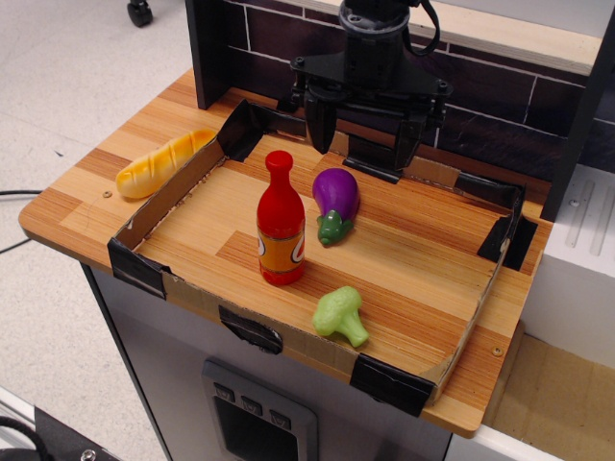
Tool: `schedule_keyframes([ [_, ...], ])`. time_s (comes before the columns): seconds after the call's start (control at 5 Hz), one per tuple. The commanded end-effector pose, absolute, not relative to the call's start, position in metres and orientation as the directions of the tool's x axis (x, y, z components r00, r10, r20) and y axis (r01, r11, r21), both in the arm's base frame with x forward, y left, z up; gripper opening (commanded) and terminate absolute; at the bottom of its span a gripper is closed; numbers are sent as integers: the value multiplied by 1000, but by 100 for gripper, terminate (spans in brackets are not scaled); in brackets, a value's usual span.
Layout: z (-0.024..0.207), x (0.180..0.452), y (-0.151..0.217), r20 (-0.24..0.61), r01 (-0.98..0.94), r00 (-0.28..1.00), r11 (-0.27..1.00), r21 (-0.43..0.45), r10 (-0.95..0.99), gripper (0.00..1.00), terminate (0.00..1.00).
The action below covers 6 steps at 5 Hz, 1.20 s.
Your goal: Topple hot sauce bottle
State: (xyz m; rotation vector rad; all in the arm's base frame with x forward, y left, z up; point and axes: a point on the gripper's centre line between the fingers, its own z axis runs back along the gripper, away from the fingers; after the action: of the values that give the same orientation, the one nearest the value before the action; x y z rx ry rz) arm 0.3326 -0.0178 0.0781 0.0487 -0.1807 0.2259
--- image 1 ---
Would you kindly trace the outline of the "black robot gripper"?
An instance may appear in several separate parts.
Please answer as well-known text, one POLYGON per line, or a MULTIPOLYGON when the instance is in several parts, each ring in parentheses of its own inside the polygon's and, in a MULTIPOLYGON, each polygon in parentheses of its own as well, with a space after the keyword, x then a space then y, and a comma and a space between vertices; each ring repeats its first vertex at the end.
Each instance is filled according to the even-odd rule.
POLYGON ((304 109, 313 148, 326 154, 337 112, 347 110, 402 119, 395 138, 393 169, 408 167, 422 142, 425 125, 439 127, 452 86, 415 65, 440 41, 437 13, 429 1, 344 1, 338 20, 345 34, 342 51, 300 56, 291 62, 293 101, 304 109), (434 26, 428 45, 412 45, 409 19, 421 7, 434 26))

